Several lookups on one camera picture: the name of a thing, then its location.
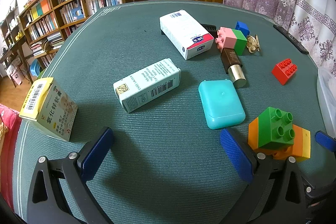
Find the pink green toy brick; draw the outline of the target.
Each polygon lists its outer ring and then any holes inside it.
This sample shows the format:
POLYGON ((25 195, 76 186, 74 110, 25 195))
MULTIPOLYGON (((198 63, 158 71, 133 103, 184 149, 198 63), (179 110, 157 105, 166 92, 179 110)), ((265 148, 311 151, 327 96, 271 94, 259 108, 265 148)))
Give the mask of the pink green toy brick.
POLYGON ((224 48, 235 50, 238 56, 241 56, 246 48, 247 39, 239 30, 221 27, 217 30, 217 38, 215 43, 220 52, 224 48))

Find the green orange toy brick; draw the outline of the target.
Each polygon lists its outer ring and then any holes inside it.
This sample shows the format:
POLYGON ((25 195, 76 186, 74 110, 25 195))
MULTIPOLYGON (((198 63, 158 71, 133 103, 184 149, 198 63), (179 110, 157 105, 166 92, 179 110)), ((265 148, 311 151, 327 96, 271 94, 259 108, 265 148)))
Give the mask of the green orange toy brick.
POLYGON ((291 112, 268 107, 248 126, 248 144, 253 149, 281 150, 294 145, 291 112))

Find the orange yellow toy brick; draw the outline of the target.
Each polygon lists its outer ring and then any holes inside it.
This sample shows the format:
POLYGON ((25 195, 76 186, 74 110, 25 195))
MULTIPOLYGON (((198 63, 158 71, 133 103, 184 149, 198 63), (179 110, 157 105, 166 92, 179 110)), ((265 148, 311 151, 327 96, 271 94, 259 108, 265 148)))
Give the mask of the orange yellow toy brick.
POLYGON ((270 150, 263 148, 256 148, 256 153, 262 152, 265 155, 271 155, 275 160, 285 160, 292 156, 297 162, 302 162, 310 159, 311 154, 311 135, 310 131, 293 124, 295 131, 294 145, 283 148, 281 150, 270 150))

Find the white red blue box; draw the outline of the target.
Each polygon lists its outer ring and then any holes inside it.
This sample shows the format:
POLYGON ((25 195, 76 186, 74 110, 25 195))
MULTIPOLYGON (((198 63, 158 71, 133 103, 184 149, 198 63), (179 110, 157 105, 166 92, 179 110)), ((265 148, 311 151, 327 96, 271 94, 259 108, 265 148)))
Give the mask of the white red blue box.
POLYGON ((185 10, 161 16, 159 24, 185 60, 208 51, 214 42, 214 37, 185 10))

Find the gold metal keychain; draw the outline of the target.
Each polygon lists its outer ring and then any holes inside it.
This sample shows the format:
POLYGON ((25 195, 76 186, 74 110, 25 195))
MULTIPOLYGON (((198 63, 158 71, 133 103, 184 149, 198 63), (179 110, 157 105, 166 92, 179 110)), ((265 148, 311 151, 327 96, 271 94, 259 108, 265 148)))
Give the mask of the gold metal keychain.
POLYGON ((261 51, 259 37, 257 35, 255 36, 248 35, 246 46, 248 48, 249 53, 251 54, 261 51))

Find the wooden bookshelf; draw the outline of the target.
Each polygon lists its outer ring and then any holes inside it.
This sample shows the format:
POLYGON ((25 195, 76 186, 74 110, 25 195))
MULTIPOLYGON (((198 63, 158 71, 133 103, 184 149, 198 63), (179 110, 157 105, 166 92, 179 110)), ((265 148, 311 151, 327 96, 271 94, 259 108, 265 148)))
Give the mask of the wooden bookshelf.
POLYGON ((8 59, 19 57, 28 67, 28 60, 34 59, 45 68, 72 32, 99 9, 132 1, 32 0, 15 17, 17 32, 4 36, 9 49, 1 61, 7 63, 8 59))

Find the black comb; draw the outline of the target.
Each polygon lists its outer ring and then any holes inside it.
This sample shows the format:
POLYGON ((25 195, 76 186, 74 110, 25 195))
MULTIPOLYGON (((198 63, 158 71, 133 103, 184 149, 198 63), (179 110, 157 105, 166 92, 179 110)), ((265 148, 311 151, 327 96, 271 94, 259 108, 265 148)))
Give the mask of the black comb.
POLYGON ((160 28, 166 36, 182 40, 192 40, 197 37, 205 39, 208 34, 213 38, 217 33, 215 26, 198 22, 161 22, 160 28))

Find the brown gold cosmetic tube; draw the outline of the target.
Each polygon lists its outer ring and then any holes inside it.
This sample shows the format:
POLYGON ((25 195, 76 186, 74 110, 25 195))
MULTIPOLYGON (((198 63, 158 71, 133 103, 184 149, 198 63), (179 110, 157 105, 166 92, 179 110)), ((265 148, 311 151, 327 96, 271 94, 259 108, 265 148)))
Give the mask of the brown gold cosmetic tube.
POLYGON ((243 73, 242 63, 235 50, 232 48, 223 48, 220 58, 224 70, 228 74, 234 87, 242 88, 247 83, 247 80, 243 73))

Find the red toy brick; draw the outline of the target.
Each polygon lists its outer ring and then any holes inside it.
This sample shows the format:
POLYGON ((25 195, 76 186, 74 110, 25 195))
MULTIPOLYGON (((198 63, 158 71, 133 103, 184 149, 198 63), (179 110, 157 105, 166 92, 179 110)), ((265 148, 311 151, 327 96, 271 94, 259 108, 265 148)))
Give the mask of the red toy brick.
POLYGON ((296 71, 297 65, 292 63, 291 59, 285 59, 274 66, 272 74, 281 85, 285 85, 294 76, 296 71))

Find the black smartphone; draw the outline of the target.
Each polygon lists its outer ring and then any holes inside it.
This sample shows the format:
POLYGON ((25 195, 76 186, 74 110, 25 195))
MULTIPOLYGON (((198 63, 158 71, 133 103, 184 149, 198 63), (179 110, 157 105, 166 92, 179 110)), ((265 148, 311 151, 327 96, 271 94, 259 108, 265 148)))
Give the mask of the black smartphone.
POLYGON ((308 55, 309 52, 307 49, 299 42, 293 35, 291 35, 285 28, 274 24, 273 27, 280 32, 280 34, 284 35, 301 53, 304 55, 308 55))

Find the green table mat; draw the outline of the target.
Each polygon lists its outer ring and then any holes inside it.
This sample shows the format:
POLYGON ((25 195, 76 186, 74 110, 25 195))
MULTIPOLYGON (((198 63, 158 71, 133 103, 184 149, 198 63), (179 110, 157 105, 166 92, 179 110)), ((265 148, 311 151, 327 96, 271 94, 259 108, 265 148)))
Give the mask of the green table mat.
POLYGON ((247 84, 237 93, 245 120, 235 127, 242 138, 267 107, 293 114, 294 124, 324 130, 317 97, 318 70, 266 17, 224 5, 186 1, 148 1, 102 9, 60 48, 45 74, 78 106, 70 141, 49 138, 30 121, 21 123, 13 171, 14 210, 27 215, 33 171, 41 156, 61 159, 96 138, 107 126, 115 141, 88 186, 115 223, 218 223, 245 189, 219 141, 206 124, 198 86, 227 78, 213 46, 185 60, 161 34, 159 18, 185 10, 198 22, 217 27, 244 22, 259 37, 261 51, 240 57, 247 84), (181 70, 172 91, 126 113, 113 84, 169 58, 181 70), (291 59, 297 65, 285 84, 272 74, 291 59))

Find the teal plastic case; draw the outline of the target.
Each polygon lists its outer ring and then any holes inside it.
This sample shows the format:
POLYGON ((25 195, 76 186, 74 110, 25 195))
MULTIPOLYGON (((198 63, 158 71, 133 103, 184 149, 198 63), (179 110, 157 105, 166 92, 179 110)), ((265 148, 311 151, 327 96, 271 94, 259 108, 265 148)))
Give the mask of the teal plastic case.
POLYGON ((235 126, 245 120, 245 111, 231 80, 202 81, 198 91, 210 129, 235 126))

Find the clear plastic bowl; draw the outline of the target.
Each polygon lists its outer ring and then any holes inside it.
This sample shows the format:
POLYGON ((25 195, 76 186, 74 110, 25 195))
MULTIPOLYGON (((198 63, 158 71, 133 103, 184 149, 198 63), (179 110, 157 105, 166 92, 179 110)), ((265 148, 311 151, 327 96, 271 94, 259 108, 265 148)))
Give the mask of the clear plastic bowl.
POLYGON ((335 139, 335 78, 324 67, 318 69, 317 94, 326 133, 335 139))

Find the yellow medicine box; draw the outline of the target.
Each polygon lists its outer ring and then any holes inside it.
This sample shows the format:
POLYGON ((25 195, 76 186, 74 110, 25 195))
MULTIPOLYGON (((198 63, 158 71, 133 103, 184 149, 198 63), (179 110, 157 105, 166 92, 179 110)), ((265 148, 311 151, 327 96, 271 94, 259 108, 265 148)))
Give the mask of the yellow medicine box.
POLYGON ((53 77, 33 82, 19 116, 32 121, 45 135, 69 141, 78 106, 53 77))

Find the white green medicine box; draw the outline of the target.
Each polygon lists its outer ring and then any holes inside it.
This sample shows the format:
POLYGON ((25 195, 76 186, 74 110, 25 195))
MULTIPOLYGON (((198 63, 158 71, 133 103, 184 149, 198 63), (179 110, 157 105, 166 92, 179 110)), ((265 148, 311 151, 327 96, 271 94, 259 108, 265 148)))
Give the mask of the white green medicine box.
POLYGON ((115 82, 113 90, 127 113, 171 91, 180 84, 181 70, 163 59, 115 82))

